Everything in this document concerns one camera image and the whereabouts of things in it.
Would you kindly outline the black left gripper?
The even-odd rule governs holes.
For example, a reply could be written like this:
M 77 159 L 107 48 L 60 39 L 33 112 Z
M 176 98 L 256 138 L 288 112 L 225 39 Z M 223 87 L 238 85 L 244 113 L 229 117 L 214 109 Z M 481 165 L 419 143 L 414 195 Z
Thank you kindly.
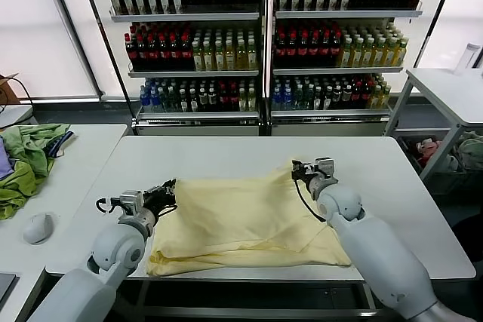
M 145 191 L 143 193 L 143 207 L 152 213 L 160 213 L 169 205 L 175 205 L 176 181 L 176 179 L 170 179 Z

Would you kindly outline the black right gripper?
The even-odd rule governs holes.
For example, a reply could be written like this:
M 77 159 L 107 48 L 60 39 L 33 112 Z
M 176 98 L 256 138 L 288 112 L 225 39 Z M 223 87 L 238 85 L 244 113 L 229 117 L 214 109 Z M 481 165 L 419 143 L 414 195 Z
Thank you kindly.
M 302 162 L 298 160 L 292 161 L 292 180 L 301 180 L 307 189 L 310 188 L 310 183 L 314 178 L 319 179 L 320 173 L 313 171 L 314 164 L 309 162 Z

